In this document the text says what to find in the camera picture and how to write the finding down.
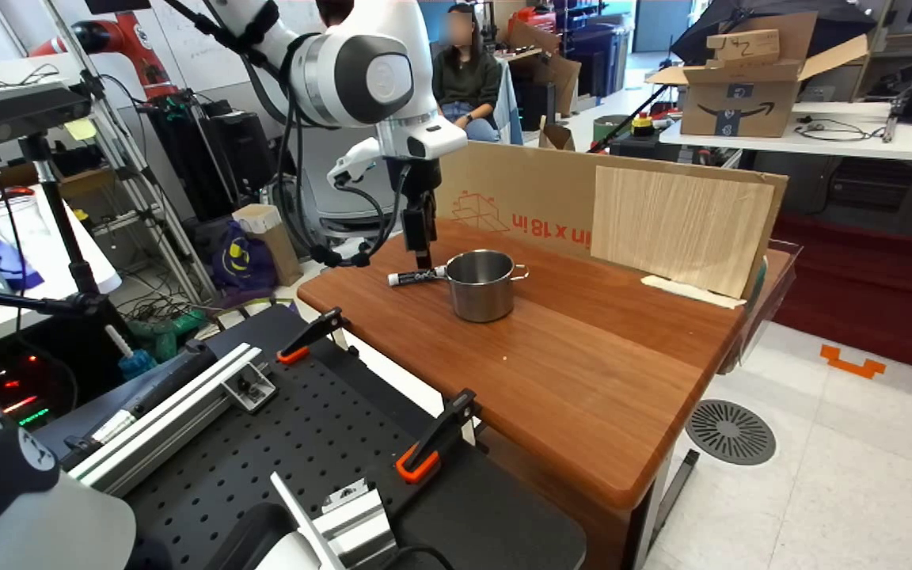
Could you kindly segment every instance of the white floor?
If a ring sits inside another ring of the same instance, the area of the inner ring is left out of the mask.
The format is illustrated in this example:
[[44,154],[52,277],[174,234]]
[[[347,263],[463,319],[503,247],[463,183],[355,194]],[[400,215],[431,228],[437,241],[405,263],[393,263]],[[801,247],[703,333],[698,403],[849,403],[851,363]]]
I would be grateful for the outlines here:
[[822,363],[822,340],[764,327],[706,399],[774,435],[764,467],[698,457],[646,570],[912,570],[912,369],[861,380]]

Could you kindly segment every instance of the wooden tabletop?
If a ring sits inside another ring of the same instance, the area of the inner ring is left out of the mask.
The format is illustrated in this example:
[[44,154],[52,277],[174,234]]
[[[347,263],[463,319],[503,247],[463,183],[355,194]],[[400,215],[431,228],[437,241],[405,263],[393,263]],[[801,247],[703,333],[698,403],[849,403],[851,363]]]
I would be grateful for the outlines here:
[[561,258],[503,234],[439,223],[432,261],[495,247],[529,266],[516,308],[463,323],[443,283],[390,289],[410,271],[390,241],[367,271],[328,271],[299,285],[315,310],[343,308],[352,330],[453,395],[470,390],[482,418],[604,508],[629,509],[649,489],[743,310],[674,298],[640,274]]

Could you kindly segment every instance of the floor drain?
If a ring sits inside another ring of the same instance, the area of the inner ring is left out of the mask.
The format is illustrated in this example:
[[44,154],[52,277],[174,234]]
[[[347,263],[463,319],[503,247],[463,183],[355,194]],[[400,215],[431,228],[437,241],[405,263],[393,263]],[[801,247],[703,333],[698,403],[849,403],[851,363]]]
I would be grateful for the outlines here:
[[709,457],[733,467],[759,467],[774,453],[774,436],[752,413],[703,399],[686,420],[686,436]]

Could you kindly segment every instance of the metal clamp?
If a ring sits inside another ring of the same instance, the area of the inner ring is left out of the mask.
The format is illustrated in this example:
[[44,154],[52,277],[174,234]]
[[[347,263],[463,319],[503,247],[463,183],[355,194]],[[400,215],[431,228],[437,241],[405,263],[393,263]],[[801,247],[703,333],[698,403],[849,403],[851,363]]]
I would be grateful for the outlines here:
[[322,517],[311,521],[288,486],[272,473],[272,489],[288,508],[298,533],[285,536],[285,550],[298,550],[298,536],[306,542],[305,565],[320,570],[358,568],[395,549],[384,499],[358,479],[322,503]]
[[239,403],[242,413],[255,413],[275,392],[275,386],[255,363],[248,363],[238,378],[223,380],[222,386]]

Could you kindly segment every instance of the metal pot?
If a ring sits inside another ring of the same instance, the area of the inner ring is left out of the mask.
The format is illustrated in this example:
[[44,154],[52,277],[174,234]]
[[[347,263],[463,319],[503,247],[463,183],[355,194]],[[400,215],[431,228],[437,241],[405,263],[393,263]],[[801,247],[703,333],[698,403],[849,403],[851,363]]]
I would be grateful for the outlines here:
[[512,314],[512,283],[529,274],[501,249],[467,249],[445,263],[443,278],[460,319],[491,323]]

